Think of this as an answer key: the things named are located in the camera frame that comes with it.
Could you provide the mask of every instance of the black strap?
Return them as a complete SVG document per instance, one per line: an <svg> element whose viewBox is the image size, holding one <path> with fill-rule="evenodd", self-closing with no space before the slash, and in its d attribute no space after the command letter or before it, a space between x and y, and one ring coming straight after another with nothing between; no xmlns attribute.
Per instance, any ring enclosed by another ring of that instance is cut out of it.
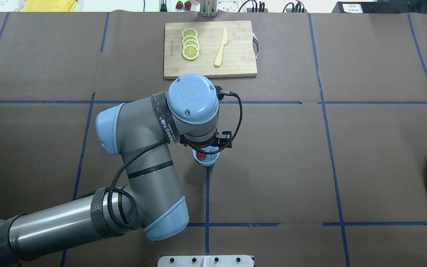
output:
<svg viewBox="0 0 427 267"><path fill-rule="evenodd" d="M120 237L123 234L115 233L108 222L105 220L103 216L103 198L105 197L105 192L107 188L98 189L92 198L92 204L90 205L90 218L92 219L93 227L95 231L102 238L113 238Z"/></svg>
<svg viewBox="0 0 427 267"><path fill-rule="evenodd" d="M18 218L21 218L24 215L27 215L27 213L22 213L6 220L0 226L0 257L10 264L28 262L39 258L39 256L17 255L12 249L9 237L11 226Z"/></svg>
<svg viewBox="0 0 427 267"><path fill-rule="evenodd" d="M151 168L142 169L141 171L135 171L128 174L128 179L136 178L144 174L150 174L153 171L158 171L159 169L164 169L165 167L169 167L171 165L173 165L172 161L168 161L168 162L158 164L156 166L152 166Z"/></svg>
<svg viewBox="0 0 427 267"><path fill-rule="evenodd" d="M118 210L120 211L120 216L122 217L122 221L124 224L129 224L128 220L126 219L126 216L124 214L124 209L123 209L123 195L122 194L118 194Z"/></svg>
<svg viewBox="0 0 427 267"><path fill-rule="evenodd" d="M151 96L151 104L165 139L169 144L179 142L181 137L179 136L179 131L172 114L169 111L164 92L153 94Z"/></svg>

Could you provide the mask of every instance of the lemon slice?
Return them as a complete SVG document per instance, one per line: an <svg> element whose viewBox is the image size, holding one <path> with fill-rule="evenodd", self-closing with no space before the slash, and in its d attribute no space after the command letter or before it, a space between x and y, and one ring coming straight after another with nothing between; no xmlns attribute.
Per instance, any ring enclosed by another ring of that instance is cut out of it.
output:
<svg viewBox="0 0 427 267"><path fill-rule="evenodd" d="M187 35L192 35L192 36L197 37L197 36L199 36L199 33L195 29L187 28L187 29L182 31L182 37L184 38Z"/></svg>
<svg viewBox="0 0 427 267"><path fill-rule="evenodd" d="M194 40L194 39L188 39L187 41L184 42L184 44L182 45L182 47L188 46L188 45L195 45L197 48L200 48L199 46L199 42Z"/></svg>
<svg viewBox="0 0 427 267"><path fill-rule="evenodd" d="M187 60L195 60L199 56L199 48L188 44L182 49L182 56Z"/></svg>
<svg viewBox="0 0 427 267"><path fill-rule="evenodd" d="M182 43L184 44L184 43L185 43L185 41L187 41L187 40L191 40L191 39L196 40L197 42L199 42L199 40L197 40L197 37L195 37L194 35L186 35L186 36L182 39Z"/></svg>

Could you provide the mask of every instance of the wooden cutting board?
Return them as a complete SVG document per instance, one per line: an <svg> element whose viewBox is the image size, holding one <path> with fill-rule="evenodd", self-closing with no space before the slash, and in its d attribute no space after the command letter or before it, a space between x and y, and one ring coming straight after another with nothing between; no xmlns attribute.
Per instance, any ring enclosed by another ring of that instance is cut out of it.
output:
<svg viewBox="0 0 427 267"><path fill-rule="evenodd" d="M214 67L227 28L228 43L224 47L222 65ZM182 56L182 31L194 28L199 33L200 54L188 61ZM175 79L186 73L198 73L209 78L256 76L251 21L166 23L164 39L164 78Z"/></svg>

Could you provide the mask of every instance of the yellow cloth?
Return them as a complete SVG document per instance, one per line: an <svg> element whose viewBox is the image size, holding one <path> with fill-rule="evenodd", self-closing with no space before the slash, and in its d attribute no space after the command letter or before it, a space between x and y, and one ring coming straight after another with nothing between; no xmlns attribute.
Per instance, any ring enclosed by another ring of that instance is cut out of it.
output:
<svg viewBox="0 0 427 267"><path fill-rule="evenodd" d="M22 12L73 12L75 0L27 0Z"/></svg>

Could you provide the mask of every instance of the blue joint cap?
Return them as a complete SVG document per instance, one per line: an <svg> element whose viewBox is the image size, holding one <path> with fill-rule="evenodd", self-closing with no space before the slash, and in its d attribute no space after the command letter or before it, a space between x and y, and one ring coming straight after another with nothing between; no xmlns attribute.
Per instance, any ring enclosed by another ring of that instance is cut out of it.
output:
<svg viewBox="0 0 427 267"><path fill-rule="evenodd" d="M96 117L96 135L103 149L110 155L120 154L116 146L116 122L120 109L124 104L125 103L121 103L113 108L102 111Z"/></svg>
<svg viewBox="0 0 427 267"><path fill-rule="evenodd" d="M167 99L169 110L185 123L204 124L218 113L217 90L200 74L179 76L169 86Z"/></svg>
<svg viewBox="0 0 427 267"><path fill-rule="evenodd" d="M144 228L146 237L151 241L163 240L178 234L189 223L189 214L182 196L163 215Z"/></svg>

